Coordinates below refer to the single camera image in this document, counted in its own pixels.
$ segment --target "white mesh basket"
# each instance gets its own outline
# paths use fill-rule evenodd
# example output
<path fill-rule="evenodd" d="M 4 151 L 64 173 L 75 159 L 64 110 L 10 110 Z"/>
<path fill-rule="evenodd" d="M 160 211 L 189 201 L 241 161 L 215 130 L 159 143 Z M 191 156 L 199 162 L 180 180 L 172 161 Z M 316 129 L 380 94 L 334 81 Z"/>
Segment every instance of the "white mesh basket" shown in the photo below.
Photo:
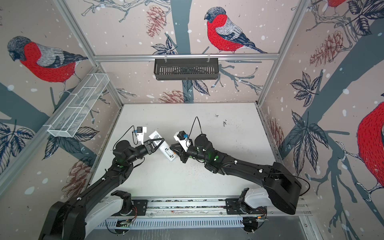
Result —
<path fill-rule="evenodd" d="M 104 73 L 93 73 L 88 77 L 84 86 L 48 129 L 54 137 L 73 137 L 109 83 L 109 78 Z"/>

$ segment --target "bird head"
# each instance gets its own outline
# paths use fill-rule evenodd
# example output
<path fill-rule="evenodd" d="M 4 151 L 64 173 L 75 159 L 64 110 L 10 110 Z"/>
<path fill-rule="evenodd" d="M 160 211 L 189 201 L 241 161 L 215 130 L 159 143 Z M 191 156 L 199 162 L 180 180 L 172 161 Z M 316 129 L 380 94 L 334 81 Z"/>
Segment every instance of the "bird head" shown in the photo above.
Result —
<path fill-rule="evenodd" d="M 213 8 L 210 8 L 208 11 L 207 11 L 207 14 L 205 15 L 204 19 L 205 20 L 208 20 L 209 23 L 212 23 L 214 21 L 214 19 L 220 15 L 220 14 L 226 14 L 224 8 L 222 7 L 213 7 Z"/>
<path fill-rule="evenodd" d="M 24 36 L 14 37 L 8 42 L 7 48 L 8 48 L 9 56 L 11 56 L 13 61 L 17 59 L 20 59 L 21 61 L 26 60 L 26 57 L 24 55 L 24 47 L 30 42 L 31 40 Z"/>

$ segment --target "black metal shelf basket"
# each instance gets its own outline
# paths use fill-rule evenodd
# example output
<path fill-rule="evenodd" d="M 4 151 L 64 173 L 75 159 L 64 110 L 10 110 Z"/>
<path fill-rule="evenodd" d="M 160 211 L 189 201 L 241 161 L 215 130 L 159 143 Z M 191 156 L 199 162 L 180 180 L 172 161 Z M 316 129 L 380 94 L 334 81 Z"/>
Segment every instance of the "black metal shelf basket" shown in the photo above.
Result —
<path fill-rule="evenodd" d="M 210 58 L 155 59 L 157 80 L 215 80 L 218 59 Z"/>

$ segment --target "table surface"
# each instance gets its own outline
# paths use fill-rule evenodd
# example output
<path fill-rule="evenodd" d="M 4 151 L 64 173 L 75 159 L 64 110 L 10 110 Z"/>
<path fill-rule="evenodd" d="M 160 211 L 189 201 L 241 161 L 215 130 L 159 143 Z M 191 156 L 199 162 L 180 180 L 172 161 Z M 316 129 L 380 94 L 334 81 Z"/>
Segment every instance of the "table surface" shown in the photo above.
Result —
<path fill-rule="evenodd" d="M 215 149 L 251 163 L 272 165 L 275 161 L 253 103 L 126 104 L 92 183 L 111 166 L 112 147 L 131 125 L 147 127 L 144 140 L 157 130 L 171 145 L 176 143 L 173 137 L 176 132 L 189 134 L 195 116 L 199 117 L 202 131 Z M 196 121 L 191 139 L 199 134 Z M 131 130 L 122 140 L 133 145 Z M 246 187 L 259 188 L 257 184 L 239 177 L 213 174 L 205 169 L 203 163 L 193 159 L 186 164 L 179 158 L 170 162 L 161 151 L 156 151 L 147 155 L 144 163 L 115 190 L 130 192 L 132 197 L 201 197 L 240 195 Z"/>

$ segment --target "gray floor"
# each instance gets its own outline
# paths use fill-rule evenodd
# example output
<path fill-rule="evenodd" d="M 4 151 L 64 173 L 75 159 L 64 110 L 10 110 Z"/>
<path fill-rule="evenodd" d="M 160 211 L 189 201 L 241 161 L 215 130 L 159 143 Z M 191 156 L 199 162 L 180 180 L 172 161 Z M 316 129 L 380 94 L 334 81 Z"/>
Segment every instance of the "gray floor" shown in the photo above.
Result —
<path fill-rule="evenodd" d="M 242 228 L 185 228 L 161 230 L 131 230 L 114 235 L 108 230 L 93 230 L 86 240 L 256 240 L 294 239 L 306 240 L 299 217 L 269 217 L 255 234 L 247 234 Z"/>

